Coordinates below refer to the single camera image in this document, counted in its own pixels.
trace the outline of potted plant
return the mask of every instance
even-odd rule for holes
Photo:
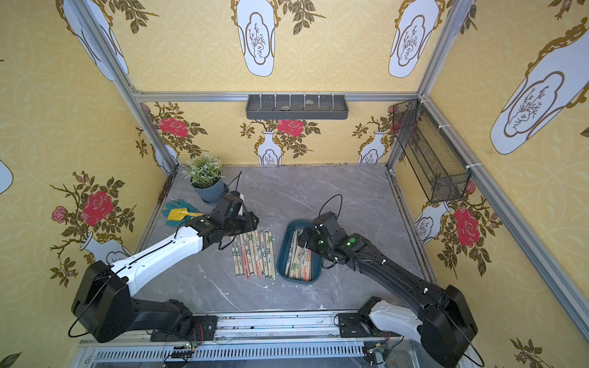
[[[185,165],[186,177],[196,193],[206,203],[218,202],[225,185],[221,176],[221,160],[218,157],[204,154],[198,160]]]

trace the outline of gray shelf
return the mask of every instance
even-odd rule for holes
[[[342,94],[257,94],[249,95],[246,104],[250,120],[345,120],[348,111]]]

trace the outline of blue-gray pot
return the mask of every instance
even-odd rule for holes
[[[223,178],[219,178],[219,181],[213,184],[213,186],[205,189],[197,188],[192,184],[196,193],[200,195],[200,198],[203,199],[205,203],[208,204],[215,204],[219,201],[219,197],[223,193],[225,189],[225,185],[223,184]]]

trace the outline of wallpaper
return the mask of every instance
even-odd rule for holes
[[[476,5],[431,98],[589,296],[589,5]]]
[[[55,2],[0,2],[0,34],[0,360],[65,367],[86,267],[135,250],[166,177]]]
[[[346,120],[249,120],[243,102],[154,102],[144,108],[179,162],[203,152],[227,165],[380,163],[395,102],[350,102]],[[138,129],[137,154],[152,160]]]
[[[461,200],[432,205],[409,163],[395,174],[438,283],[464,293],[485,366],[587,366],[589,346],[476,183]]]
[[[141,91],[416,91],[447,14],[445,0],[95,1]]]

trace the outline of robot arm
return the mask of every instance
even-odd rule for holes
[[[245,210],[239,192],[224,194],[210,215],[195,217],[176,233],[129,258],[108,266],[98,261],[84,273],[72,312],[98,342],[130,330],[154,329],[186,336],[192,312],[177,300],[139,300],[135,295],[151,279],[180,260],[257,228],[259,219]]]
[[[464,295],[454,286],[446,289],[405,270],[359,234],[346,234],[333,213],[325,213],[306,228],[298,245],[374,279],[399,297],[413,314],[372,297],[360,318],[379,330],[404,333],[421,341],[423,348],[443,367],[454,368],[478,332]]]

